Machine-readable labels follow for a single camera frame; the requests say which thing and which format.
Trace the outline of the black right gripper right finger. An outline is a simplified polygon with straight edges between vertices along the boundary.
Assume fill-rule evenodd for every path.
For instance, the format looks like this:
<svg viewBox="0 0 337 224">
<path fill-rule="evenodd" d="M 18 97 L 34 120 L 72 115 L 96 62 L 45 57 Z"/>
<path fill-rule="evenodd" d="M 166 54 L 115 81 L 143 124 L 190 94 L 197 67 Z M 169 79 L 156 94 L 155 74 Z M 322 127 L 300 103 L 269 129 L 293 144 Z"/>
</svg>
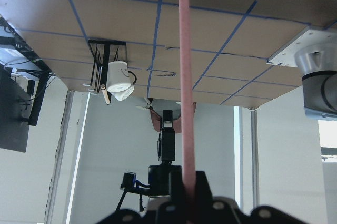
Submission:
<svg viewBox="0 0 337 224">
<path fill-rule="evenodd" d="M 213 197 L 204 171 L 196 172 L 196 223 L 237 223 L 236 203 L 227 197 Z"/>
</svg>

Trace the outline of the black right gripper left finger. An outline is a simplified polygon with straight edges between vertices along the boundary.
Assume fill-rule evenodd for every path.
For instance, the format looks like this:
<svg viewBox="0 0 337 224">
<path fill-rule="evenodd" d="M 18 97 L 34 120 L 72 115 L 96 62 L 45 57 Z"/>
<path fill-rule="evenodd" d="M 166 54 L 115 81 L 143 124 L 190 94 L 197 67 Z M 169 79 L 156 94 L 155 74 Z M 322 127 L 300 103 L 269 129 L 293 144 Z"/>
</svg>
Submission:
<svg viewBox="0 0 337 224">
<path fill-rule="evenodd" d="M 156 223 L 186 223 L 185 189 L 181 171 L 170 173 L 169 194 L 168 201 L 158 207 Z"/>
</svg>

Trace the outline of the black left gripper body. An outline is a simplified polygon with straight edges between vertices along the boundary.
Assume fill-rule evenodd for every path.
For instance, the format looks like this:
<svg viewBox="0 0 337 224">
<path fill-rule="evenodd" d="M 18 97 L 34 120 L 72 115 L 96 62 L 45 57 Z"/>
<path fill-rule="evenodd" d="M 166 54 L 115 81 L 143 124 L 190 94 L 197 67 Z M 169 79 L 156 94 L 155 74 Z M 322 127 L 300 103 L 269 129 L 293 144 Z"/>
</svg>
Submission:
<svg viewBox="0 0 337 224">
<path fill-rule="evenodd" d="M 148 168 L 148 183 L 150 197 L 168 196 L 169 195 L 169 178 L 171 171 L 182 171 L 180 165 L 160 164 L 151 165 Z"/>
</svg>

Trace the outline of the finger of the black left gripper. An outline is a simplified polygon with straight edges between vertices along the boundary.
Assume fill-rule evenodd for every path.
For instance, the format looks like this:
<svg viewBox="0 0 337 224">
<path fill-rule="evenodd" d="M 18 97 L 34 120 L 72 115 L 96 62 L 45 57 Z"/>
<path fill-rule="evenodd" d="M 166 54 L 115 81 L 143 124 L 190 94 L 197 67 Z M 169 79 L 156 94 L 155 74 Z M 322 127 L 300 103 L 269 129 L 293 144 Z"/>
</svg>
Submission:
<svg viewBox="0 0 337 224">
<path fill-rule="evenodd" d="M 175 131 L 172 110 L 163 110 L 157 149 L 159 161 L 175 160 Z"/>
</svg>

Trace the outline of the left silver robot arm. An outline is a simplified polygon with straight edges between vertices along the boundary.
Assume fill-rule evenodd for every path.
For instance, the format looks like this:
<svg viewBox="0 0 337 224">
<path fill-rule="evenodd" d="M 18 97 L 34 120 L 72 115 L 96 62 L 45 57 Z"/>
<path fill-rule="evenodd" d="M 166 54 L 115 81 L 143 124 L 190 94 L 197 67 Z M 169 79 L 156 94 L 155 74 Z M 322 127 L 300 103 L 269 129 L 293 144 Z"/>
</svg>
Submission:
<svg viewBox="0 0 337 224">
<path fill-rule="evenodd" d="M 316 120 L 336 120 L 336 43 L 304 47 L 295 55 L 301 69 L 305 115 Z M 252 189 L 259 196 L 259 165 L 257 143 L 257 112 L 251 109 Z M 150 109 L 153 127 L 160 132 L 161 116 Z"/>
</svg>

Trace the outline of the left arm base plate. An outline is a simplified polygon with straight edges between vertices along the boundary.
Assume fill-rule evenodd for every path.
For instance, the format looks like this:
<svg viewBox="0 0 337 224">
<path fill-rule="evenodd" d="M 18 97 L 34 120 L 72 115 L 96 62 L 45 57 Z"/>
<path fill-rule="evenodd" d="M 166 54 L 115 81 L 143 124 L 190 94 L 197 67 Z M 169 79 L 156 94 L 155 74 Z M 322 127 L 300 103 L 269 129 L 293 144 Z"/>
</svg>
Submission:
<svg viewBox="0 0 337 224">
<path fill-rule="evenodd" d="M 316 26 L 308 26 L 274 52 L 267 60 L 267 64 L 297 67 L 295 53 L 310 45 L 336 43 L 336 29 L 323 30 Z"/>
</svg>

